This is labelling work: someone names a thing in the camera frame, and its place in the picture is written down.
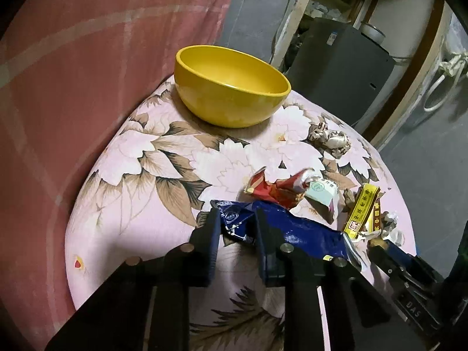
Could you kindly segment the silver foil wrapper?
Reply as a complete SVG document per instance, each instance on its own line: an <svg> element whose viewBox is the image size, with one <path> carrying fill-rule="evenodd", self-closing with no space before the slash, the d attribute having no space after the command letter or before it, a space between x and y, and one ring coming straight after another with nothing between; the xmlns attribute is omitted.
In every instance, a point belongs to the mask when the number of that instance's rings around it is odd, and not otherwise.
<svg viewBox="0 0 468 351"><path fill-rule="evenodd" d="M398 229L398 214L395 211L383 212L379 217L370 215L353 243L369 241L373 238L390 240L396 246L402 247L405 243L405 235Z"/></svg>

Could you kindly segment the steel pot on refrigerator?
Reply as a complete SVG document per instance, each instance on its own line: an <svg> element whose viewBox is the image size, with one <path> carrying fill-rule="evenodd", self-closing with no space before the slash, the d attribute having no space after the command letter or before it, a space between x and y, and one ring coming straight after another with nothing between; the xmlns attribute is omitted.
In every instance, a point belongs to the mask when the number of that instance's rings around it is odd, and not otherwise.
<svg viewBox="0 0 468 351"><path fill-rule="evenodd" d="M372 40L379 46L382 45L383 41L386 38L384 32L381 32L380 29L378 29L370 23L363 22L359 28L359 31L362 33L362 35Z"/></svg>

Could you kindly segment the dark blue snack wrapper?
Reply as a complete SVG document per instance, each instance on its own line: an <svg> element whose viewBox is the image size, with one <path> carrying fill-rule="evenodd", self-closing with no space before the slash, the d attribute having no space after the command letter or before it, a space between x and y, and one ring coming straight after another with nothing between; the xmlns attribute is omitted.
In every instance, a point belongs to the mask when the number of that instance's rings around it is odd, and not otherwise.
<svg viewBox="0 0 468 351"><path fill-rule="evenodd" d="M323 259L327 256L349 260L359 271L370 267L369 262L359 255L349 236L332 230L323 224L293 215L282 206L264 200L239 202L212 200L211 206L221 212L223 236L244 246L257 243L256 211L262 210L270 228L281 232L282 238L293 246L304 250L310 257Z"/></svg>

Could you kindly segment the red snack wrapper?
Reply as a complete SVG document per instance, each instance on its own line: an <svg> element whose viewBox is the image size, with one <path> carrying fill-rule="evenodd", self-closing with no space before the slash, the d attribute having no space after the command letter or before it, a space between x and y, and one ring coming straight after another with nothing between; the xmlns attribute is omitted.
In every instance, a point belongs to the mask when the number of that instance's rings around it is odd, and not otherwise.
<svg viewBox="0 0 468 351"><path fill-rule="evenodd" d="M291 210L301 202L310 185L321 178L318 171L306 168L287 179L269 182L266 179L266 168L263 167L251 177L244 192L257 200L275 203Z"/></svg>

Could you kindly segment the wooden door frame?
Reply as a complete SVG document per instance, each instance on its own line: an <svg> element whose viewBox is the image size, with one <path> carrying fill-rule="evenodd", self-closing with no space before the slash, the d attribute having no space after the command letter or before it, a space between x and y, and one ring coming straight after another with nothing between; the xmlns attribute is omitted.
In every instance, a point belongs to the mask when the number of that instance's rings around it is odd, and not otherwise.
<svg viewBox="0 0 468 351"><path fill-rule="evenodd" d="M379 30L389 39L416 43L408 55L398 57L350 24L318 18L293 61L292 87L353 124L363 118L400 59L405 72L362 133L366 140L377 143L409 109L412 95L442 44L447 21L446 0L417 0L400 18L387 13Z"/></svg>

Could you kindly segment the yellow bowl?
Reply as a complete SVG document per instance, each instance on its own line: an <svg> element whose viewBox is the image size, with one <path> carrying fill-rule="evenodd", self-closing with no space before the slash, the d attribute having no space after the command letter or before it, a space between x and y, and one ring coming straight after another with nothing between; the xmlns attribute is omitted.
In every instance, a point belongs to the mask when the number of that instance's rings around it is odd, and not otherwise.
<svg viewBox="0 0 468 351"><path fill-rule="evenodd" d="M223 128L271 117L291 92L289 80L261 59L231 48L192 45L175 56L175 86L186 108Z"/></svg>

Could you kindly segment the pink floral tablecloth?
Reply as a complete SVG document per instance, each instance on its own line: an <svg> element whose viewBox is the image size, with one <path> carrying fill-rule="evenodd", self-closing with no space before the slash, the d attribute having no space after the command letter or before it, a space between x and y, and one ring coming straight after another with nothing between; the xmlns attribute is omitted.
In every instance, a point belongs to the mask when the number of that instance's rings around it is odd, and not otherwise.
<svg viewBox="0 0 468 351"><path fill-rule="evenodd" d="M307 140L311 125L320 122L349 137L351 149L340 159ZM396 181L349 125L292 92L262 124L216 128L191 114L168 79L122 124L76 199L65 235L74 305L80 307L127 257L161 257L186 242L212 200L242 200L246 184L263 167L268 181L311 167L341 191L377 185L383 210L398 214L403 250L415 252Z"/></svg>

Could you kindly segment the red checked cloth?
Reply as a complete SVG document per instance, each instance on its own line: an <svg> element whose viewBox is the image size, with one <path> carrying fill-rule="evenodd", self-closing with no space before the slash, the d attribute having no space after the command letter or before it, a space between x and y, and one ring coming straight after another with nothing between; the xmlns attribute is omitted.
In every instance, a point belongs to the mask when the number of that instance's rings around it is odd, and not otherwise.
<svg viewBox="0 0 468 351"><path fill-rule="evenodd" d="M231 0L26 0L1 38L1 320L42 350L73 312L71 209L104 146Z"/></svg>

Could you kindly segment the yellow brown snack wrapper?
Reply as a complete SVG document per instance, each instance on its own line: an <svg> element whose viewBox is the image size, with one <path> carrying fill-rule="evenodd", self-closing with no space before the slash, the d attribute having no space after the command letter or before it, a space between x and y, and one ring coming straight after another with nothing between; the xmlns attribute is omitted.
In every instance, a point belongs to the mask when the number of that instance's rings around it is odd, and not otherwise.
<svg viewBox="0 0 468 351"><path fill-rule="evenodd" d="M354 240L359 235L365 236L381 230L380 188L364 184L357 195L343 232Z"/></svg>

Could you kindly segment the white rubber gloves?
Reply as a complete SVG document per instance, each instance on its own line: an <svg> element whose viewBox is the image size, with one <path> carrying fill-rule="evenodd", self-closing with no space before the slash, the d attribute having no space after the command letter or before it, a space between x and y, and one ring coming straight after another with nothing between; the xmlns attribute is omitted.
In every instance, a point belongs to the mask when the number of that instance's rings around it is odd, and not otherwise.
<svg viewBox="0 0 468 351"><path fill-rule="evenodd" d="M467 52L453 54L452 58L448 61L442 61L439 64L439 69L451 78L457 75L462 76L465 68L467 67Z"/></svg>

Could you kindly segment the white green paper packet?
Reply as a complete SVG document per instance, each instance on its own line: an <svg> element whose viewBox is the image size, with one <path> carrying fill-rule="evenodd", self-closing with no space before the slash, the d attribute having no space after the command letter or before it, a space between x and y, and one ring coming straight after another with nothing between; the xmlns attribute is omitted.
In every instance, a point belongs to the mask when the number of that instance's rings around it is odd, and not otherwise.
<svg viewBox="0 0 468 351"><path fill-rule="evenodd" d="M334 212L339 201L338 184L324 178L315 177L306 189L304 196Z"/></svg>

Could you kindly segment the grey refrigerator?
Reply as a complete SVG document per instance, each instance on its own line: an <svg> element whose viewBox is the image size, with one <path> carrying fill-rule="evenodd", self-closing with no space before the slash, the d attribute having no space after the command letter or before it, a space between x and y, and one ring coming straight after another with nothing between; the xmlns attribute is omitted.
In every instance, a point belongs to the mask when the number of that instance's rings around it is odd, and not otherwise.
<svg viewBox="0 0 468 351"><path fill-rule="evenodd" d="M370 108L395 61L349 24L316 18L286 73L292 89L349 125Z"/></svg>

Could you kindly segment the silver brown wrapper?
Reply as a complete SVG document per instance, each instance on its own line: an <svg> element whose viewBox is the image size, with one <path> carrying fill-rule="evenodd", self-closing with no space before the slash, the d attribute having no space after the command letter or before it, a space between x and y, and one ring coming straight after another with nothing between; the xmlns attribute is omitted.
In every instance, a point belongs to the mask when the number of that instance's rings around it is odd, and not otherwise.
<svg viewBox="0 0 468 351"><path fill-rule="evenodd" d="M347 134L329 129L325 122L312 124L307 140L335 159L340 159L351 149L351 141Z"/></svg>

